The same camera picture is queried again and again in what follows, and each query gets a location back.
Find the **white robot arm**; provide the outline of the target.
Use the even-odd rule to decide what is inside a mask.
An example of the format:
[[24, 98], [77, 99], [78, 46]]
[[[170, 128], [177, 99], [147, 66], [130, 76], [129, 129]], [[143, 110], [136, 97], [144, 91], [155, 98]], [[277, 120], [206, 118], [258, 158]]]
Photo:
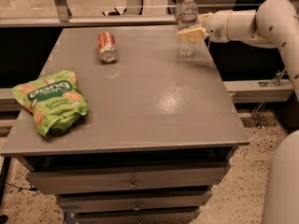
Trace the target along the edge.
[[[256, 10], [221, 10], [200, 15], [178, 32], [183, 41], [241, 41], [276, 48], [299, 99], [299, 22], [288, 0], [266, 0]], [[261, 224], [299, 224], [299, 131], [286, 136], [272, 158]]]

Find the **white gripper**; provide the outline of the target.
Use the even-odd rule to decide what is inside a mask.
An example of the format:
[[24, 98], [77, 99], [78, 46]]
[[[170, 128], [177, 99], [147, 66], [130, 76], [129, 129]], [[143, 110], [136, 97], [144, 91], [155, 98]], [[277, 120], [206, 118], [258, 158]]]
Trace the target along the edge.
[[202, 27], [184, 29], [178, 32], [178, 37], [182, 41], [199, 43], [203, 42], [209, 35], [212, 42], [227, 43], [229, 41], [227, 35], [228, 20], [231, 14], [232, 10], [199, 14], [197, 22], [200, 24], [206, 23], [206, 29]]

